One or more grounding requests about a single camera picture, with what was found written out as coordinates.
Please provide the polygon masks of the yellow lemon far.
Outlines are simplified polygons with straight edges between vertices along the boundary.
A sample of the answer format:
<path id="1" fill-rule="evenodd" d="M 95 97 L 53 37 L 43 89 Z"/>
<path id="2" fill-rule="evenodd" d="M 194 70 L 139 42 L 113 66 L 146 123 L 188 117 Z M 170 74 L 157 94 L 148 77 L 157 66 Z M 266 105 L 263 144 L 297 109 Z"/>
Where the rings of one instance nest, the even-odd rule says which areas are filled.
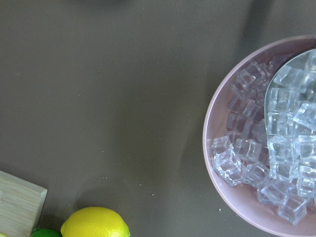
<path id="1" fill-rule="evenodd" d="M 129 237 L 128 225 L 115 211 L 86 207 L 74 212 L 62 225 L 64 237 Z"/>

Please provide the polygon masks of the pink bowl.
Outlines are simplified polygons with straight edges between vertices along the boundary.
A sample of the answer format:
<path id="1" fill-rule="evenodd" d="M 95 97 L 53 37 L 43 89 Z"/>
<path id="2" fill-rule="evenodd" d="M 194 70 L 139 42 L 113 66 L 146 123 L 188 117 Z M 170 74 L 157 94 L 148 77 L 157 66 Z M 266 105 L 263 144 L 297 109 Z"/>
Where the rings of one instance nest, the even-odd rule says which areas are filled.
<path id="1" fill-rule="evenodd" d="M 241 60 L 224 77 L 215 90 L 205 115 L 202 130 L 205 165 L 212 184 L 221 199 L 232 211 L 249 224 L 280 237 L 314 237 L 316 235 L 316 209 L 311 208 L 299 224 L 291 225 L 286 220 L 278 217 L 274 207 L 260 204 L 250 186 L 237 185 L 230 187 L 219 177 L 212 167 L 213 155 L 210 146 L 214 138 L 220 137 L 226 132 L 225 119 L 229 114 L 226 104 L 232 97 L 230 82 L 235 79 L 239 70 L 245 68 L 253 60 L 268 63 L 274 56 L 284 54 L 292 56 L 314 48 L 315 45 L 315 35 L 290 37 L 263 46 Z"/>

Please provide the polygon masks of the metal ice scoop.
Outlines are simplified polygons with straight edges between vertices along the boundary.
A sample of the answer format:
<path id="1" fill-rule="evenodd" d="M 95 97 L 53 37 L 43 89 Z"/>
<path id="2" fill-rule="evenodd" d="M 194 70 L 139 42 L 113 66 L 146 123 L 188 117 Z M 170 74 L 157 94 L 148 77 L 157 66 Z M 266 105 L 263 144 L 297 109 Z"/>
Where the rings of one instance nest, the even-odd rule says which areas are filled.
<path id="1" fill-rule="evenodd" d="M 316 49 L 296 54 L 273 73 L 265 95 L 267 137 L 316 134 Z"/>

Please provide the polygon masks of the wooden cutting board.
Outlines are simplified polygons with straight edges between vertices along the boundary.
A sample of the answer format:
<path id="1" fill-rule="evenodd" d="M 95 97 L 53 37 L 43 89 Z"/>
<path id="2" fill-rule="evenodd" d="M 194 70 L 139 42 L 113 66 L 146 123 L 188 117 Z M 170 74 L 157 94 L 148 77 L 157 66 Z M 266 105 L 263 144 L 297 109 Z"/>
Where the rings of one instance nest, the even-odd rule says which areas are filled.
<path id="1" fill-rule="evenodd" d="M 0 232 L 29 237 L 37 227 L 47 189 L 0 172 Z"/>

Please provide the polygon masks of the green lime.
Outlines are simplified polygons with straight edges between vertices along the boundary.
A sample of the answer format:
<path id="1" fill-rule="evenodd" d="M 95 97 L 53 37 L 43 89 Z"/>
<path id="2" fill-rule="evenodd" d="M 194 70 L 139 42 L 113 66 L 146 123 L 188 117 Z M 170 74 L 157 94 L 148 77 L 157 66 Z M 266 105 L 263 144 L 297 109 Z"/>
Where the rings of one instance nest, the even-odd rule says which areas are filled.
<path id="1" fill-rule="evenodd" d="M 49 229 L 49 228 L 40 228 L 36 229 L 31 237 L 62 237 L 62 234 L 59 231 Z"/>

